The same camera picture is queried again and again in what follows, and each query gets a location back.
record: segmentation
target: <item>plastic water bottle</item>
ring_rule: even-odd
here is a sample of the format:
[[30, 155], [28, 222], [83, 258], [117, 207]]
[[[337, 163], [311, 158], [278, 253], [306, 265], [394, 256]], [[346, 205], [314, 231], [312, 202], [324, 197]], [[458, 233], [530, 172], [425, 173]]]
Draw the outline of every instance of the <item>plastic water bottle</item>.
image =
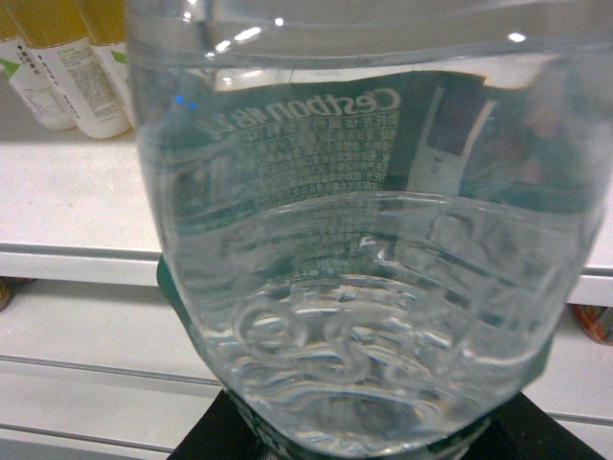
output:
[[612, 15], [127, 2], [164, 257], [246, 413], [311, 455], [442, 458], [542, 371], [602, 218]]

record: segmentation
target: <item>bottle bottom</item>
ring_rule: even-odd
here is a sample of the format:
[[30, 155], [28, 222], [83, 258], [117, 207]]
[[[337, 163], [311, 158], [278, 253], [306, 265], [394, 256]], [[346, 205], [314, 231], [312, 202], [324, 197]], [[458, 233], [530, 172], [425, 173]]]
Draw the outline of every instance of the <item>bottle bottom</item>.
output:
[[[238, 408], [244, 421], [254, 432], [260, 445], [256, 448], [258, 460], [341, 460], [303, 448], [284, 437], [272, 425], [253, 411], [238, 395], [228, 391], [228, 396]], [[376, 460], [460, 460], [470, 445], [488, 428], [489, 415], [486, 415], [458, 432], [429, 446], [390, 455], [378, 455]]]

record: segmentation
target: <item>green label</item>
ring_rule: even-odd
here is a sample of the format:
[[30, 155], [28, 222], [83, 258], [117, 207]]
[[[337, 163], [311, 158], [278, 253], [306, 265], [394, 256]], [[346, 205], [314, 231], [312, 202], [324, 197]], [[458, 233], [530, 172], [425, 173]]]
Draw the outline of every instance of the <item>green label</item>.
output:
[[125, 55], [125, 53], [120, 53], [119, 51], [111, 51], [111, 55], [113, 55], [113, 58], [117, 62], [127, 65], [127, 56]]
[[20, 67], [20, 64], [17, 64], [16, 62], [11, 62], [6, 59], [2, 59], [1, 57], [0, 57], [0, 65], [4, 67], [2, 72], [9, 80], [14, 75], [14, 73], [17, 71], [17, 69]]

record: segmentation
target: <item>bottle label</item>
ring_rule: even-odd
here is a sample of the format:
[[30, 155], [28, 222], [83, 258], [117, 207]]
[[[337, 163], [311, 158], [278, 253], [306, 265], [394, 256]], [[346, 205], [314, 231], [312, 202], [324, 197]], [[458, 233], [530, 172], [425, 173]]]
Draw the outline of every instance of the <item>bottle label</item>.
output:
[[0, 43], [0, 71], [41, 124], [51, 129], [75, 126], [68, 107], [55, 93], [21, 38]]
[[102, 69], [106, 72], [117, 96], [122, 101], [125, 113], [134, 126], [132, 100], [128, 85], [127, 56], [125, 43], [115, 43], [106, 46], [93, 46], [92, 49], [98, 57]]
[[129, 129], [121, 103], [87, 38], [33, 52], [85, 134], [102, 139]]

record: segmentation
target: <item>small bottle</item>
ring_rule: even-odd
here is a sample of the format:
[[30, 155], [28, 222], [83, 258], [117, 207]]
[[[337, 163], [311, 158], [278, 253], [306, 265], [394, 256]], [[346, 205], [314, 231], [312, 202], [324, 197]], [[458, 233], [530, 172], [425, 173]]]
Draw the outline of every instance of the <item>small bottle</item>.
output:
[[45, 78], [3, 6], [0, 6], [0, 72], [41, 125], [54, 131], [76, 126], [68, 107]]
[[134, 126], [125, 55], [124, 0], [74, 0], [87, 28], [89, 43]]
[[97, 139], [129, 130], [121, 102], [89, 46], [87, 31], [72, 0], [5, 3], [80, 130]]

